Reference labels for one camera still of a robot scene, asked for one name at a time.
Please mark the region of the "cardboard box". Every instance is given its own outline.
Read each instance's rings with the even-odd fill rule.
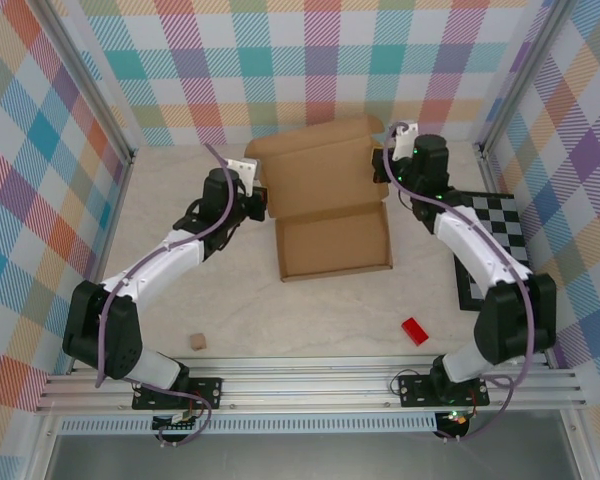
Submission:
[[[384,126],[364,115],[252,140],[269,215],[276,219],[282,281],[392,267],[386,184],[373,183],[371,136]]]

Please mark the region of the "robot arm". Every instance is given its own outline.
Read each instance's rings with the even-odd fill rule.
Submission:
[[[75,288],[62,343],[67,355],[97,368],[100,314],[111,292],[117,289],[105,328],[105,375],[164,390],[188,390],[188,369],[143,345],[138,315],[182,274],[224,249],[245,219],[264,220],[266,190],[253,186],[257,162],[228,160],[228,166],[232,184],[227,184],[222,169],[211,170],[202,198],[187,208],[173,230],[145,259],[99,285],[84,281]],[[234,201],[224,223],[200,240],[182,243],[221,218],[227,208],[229,188],[234,189]],[[127,279],[131,269],[136,271]]]
[[[469,226],[453,213],[427,202],[412,199],[413,214],[439,238],[465,266],[478,284],[485,301],[474,328],[474,338],[454,353],[438,357],[430,372],[432,390],[441,403],[458,391],[472,389],[471,382],[495,365],[524,355],[527,344],[525,308],[510,268],[525,284],[534,315],[534,351],[555,343],[556,286],[549,275],[534,275],[501,246],[499,255],[483,237],[491,236],[461,192],[449,186],[448,155],[444,138],[418,136],[417,124],[399,127],[390,162],[393,176],[409,191],[445,203],[463,214]],[[372,160],[374,181],[389,182],[376,150]]]

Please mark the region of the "black mounting plate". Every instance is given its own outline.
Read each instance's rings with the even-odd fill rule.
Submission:
[[[187,410],[189,408],[190,400],[188,398],[158,393],[144,387],[140,387],[136,392],[133,396],[133,402],[131,402],[133,410]],[[220,399],[222,398],[222,379],[189,378],[184,393],[191,393],[204,398],[211,404],[211,408],[216,410],[220,408]],[[194,409],[200,410],[201,408],[202,403],[199,401],[194,402]]]
[[[484,380],[474,378],[458,385],[461,387],[454,392],[451,401],[442,403],[435,393],[430,375],[400,375],[398,377],[400,405],[402,407],[472,407],[474,400],[470,392],[475,396],[476,407],[489,405],[489,392]]]

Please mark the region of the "plaid wall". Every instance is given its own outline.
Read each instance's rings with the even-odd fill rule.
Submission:
[[[600,0],[576,5],[493,153],[558,284],[555,351],[582,373],[600,445]]]
[[[62,2],[63,0],[50,0],[51,5],[56,10],[56,13],[59,15],[67,33],[69,34],[69,37],[72,39],[76,49],[80,52],[84,65],[89,70],[91,78],[96,83],[98,90],[102,95],[102,98],[109,105],[111,113],[118,122],[118,126],[120,127],[120,130],[122,131],[122,134],[124,135],[127,143],[133,147],[137,147],[138,143],[131,134],[127,121],[124,118],[124,115],[122,115],[122,112],[120,111],[120,107],[116,104],[111,90],[107,86],[107,83],[103,80],[102,73],[98,68],[95,60],[93,59],[93,55],[85,45],[85,42],[83,41],[80,34],[78,34],[78,29],[76,28],[73,19],[69,16],[67,8]]]
[[[476,143],[482,143],[485,140],[485,137],[487,136],[489,130],[493,126],[493,121],[495,120],[496,115],[500,111],[502,102],[505,98],[507,98],[507,95],[511,91],[511,87],[513,86],[513,83],[516,77],[518,76],[518,72],[520,71],[522,65],[524,65],[524,62],[527,60],[529,52],[531,51],[531,47],[536,41],[536,38],[538,37],[538,34],[540,33],[540,30],[542,29],[542,26],[544,25],[544,22],[547,19],[547,15],[551,10],[551,6],[555,3],[555,1],[556,0],[543,0],[542,6],[538,10],[536,18],[534,18],[533,24],[531,25],[531,28],[524,37],[524,41],[522,42],[520,50],[518,50],[518,54],[516,55],[515,60],[513,61],[513,63],[511,63],[511,66],[509,67],[509,71],[507,72],[505,80],[500,86],[500,90],[498,91],[498,96],[491,105],[491,109],[489,110],[487,119],[482,128],[480,129],[478,137],[472,138],[472,141],[475,141]]]
[[[539,5],[54,0],[80,45],[66,7],[78,1],[106,56],[100,71],[130,106],[126,123],[151,145],[241,143],[360,112],[466,139],[491,107],[486,92],[505,80],[496,73],[510,70],[502,60],[519,21]]]
[[[60,354],[73,287],[102,252],[123,163],[25,0],[0,1],[0,479]]]

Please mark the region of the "red block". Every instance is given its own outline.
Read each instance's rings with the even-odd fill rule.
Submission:
[[[425,332],[422,329],[422,327],[418,324],[418,322],[416,322],[416,319],[413,317],[402,324],[402,329],[407,333],[407,335],[409,335],[409,337],[411,338],[411,340],[413,340],[413,343],[415,343],[416,346],[419,346],[420,344],[426,342],[429,338],[427,332]]]

